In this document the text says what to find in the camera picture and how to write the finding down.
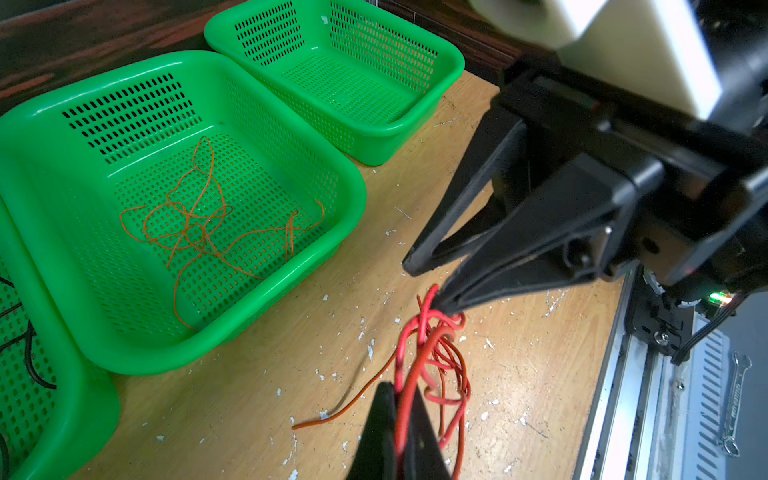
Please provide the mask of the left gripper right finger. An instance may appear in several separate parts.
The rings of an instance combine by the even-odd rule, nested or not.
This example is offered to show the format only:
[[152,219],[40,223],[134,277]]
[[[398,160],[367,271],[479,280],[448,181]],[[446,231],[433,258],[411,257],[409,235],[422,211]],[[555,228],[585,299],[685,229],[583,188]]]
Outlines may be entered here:
[[451,479],[421,395],[414,396],[407,443],[398,478],[404,480]]

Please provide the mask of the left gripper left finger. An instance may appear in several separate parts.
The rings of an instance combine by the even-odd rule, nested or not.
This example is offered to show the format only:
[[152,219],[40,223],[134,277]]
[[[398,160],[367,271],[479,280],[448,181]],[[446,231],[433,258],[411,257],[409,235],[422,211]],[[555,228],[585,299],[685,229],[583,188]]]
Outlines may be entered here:
[[380,383],[347,475],[348,480],[397,478],[395,451],[396,401],[391,382]]

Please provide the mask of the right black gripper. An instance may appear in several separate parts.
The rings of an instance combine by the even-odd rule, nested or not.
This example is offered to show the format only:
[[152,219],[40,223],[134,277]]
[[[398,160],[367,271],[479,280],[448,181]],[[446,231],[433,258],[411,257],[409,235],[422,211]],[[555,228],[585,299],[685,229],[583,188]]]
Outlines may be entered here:
[[506,216],[502,200],[449,231],[524,143],[531,195],[449,277],[437,310],[613,278],[633,263],[664,285],[765,283],[764,143],[539,60],[506,70],[500,103],[512,112],[483,115],[403,269],[417,277],[480,247]]

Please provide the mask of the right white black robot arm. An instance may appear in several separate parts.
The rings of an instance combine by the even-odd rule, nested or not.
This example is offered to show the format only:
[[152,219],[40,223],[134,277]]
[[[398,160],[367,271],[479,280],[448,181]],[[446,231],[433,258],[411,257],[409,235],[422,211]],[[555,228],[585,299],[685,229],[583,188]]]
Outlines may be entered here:
[[677,301],[767,287],[763,1],[476,1],[550,51],[501,75],[403,261],[456,270],[434,307],[613,281]]

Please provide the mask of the right green plastic basket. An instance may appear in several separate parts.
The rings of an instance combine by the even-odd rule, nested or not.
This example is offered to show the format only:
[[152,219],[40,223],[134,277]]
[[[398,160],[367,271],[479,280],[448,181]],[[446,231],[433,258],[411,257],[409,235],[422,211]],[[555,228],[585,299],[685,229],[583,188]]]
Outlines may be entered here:
[[204,38],[333,145],[380,166],[460,78],[457,47],[366,1],[247,1]]

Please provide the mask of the green plastic basket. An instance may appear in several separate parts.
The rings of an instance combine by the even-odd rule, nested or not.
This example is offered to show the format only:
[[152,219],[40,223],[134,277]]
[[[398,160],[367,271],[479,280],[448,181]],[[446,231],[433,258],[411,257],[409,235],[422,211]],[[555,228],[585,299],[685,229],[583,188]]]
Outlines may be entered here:
[[457,47],[366,1],[247,1],[204,38],[333,145],[380,166],[460,78]]
[[5,113],[1,199],[80,351],[138,376],[236,338],[337,251],[367,192],[234,61],[182,51]]
[[106,446],[119,417],[110,375],[76,346],[3,209],[2,478],[69,478]]

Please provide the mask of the silver wrench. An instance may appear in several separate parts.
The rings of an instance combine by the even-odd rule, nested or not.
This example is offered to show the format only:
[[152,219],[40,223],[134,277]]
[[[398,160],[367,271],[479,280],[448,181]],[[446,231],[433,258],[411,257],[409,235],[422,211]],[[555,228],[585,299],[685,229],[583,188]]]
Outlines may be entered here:
[[748,355],[738,351],[732,353],[732,370],[729,389],[729,397],[723,414],[721,432],[721,446],[728,457],[738,458],[740,450],[736,442],[736,432],[741,409],[741,397],[746,372],[752,367],[752,361]]

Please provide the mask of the left green plastic basket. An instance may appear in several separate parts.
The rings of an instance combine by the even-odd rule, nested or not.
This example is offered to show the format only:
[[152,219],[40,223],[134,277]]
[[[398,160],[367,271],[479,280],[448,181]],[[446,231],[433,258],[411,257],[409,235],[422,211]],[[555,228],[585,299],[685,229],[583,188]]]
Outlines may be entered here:
[[76,346],[3,209],[2,478],[69,478],[106,446],[119,417],[110,375]]

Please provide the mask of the middle green plastic basket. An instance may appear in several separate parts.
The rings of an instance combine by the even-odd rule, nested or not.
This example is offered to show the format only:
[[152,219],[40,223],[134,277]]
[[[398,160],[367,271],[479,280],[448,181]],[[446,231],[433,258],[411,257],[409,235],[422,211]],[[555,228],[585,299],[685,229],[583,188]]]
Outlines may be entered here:
[[182,51],[5,113],[1,199],[80,351],[138,376],[236,338],[337,251],[367,192],[234,61]]

